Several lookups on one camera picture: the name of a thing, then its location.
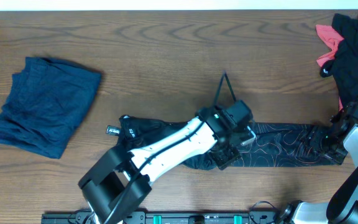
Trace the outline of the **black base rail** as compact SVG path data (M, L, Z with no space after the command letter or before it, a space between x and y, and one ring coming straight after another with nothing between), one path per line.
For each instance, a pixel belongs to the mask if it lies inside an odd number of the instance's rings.
M132 212L122 224L271 224L276 213L253 211L249 213L147 213ZM43 214L41 224L98 224L100 221L90 210L72 213Z

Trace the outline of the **folded navy blue shirt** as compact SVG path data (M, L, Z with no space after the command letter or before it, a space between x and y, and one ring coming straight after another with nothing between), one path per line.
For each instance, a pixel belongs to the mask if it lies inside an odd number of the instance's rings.
M0 113L0 144L61 158L96 96L102 74L57 58L26 57Z

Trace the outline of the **plain black shirt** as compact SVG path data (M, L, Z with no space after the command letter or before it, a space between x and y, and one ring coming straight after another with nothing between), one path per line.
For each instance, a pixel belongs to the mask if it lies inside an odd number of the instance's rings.
M346 106L358 101L358 19L335 14L332 27L343 40L334 58L323 64L319 74L334 78L341 103Z

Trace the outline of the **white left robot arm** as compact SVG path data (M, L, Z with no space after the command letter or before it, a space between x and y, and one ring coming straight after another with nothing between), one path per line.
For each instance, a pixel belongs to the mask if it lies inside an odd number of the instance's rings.
M121 129L122 141L110 148L78 186L98 223L119 223L136 210L152 184L177 165L206 156L223 170L240 158L239 146L255 140L251 110L238 101L228 108L203 108L186 123L139 119L142 134Z

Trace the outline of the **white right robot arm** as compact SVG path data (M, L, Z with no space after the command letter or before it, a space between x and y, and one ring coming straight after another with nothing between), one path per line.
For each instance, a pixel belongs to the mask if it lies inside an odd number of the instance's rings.
M353 101L333 117L331 132L322 141L325 149L346 152L351 156L354 171L338 188L329 202L289 203L277 223L358 223L358 101Z

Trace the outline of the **red cloth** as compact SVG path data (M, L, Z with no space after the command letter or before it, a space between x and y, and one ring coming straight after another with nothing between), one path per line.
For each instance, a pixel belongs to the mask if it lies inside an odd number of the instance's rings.
M318 37L331 49L330 52L320 56L316 62L322 68L323 64L334 58L334 54L338 50L339 42L343 38L333 29L332 24L330 26L317 25L316 32Z

